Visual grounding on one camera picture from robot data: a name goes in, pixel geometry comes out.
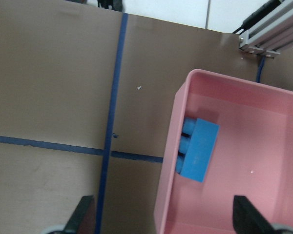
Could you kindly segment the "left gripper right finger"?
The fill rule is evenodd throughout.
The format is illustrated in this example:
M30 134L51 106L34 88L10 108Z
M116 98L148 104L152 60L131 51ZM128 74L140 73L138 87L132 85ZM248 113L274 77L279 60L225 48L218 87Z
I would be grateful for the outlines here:
M267 221L244 195L234 196L233 228L236 234L293 234L293 227Z

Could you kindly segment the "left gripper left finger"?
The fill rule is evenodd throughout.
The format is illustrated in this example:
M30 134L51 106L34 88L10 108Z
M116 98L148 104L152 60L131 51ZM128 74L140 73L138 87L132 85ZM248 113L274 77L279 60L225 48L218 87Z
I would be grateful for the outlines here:
M95 233L95 197L81 198L74 212L64 225L50 226L43 234L93 234Z

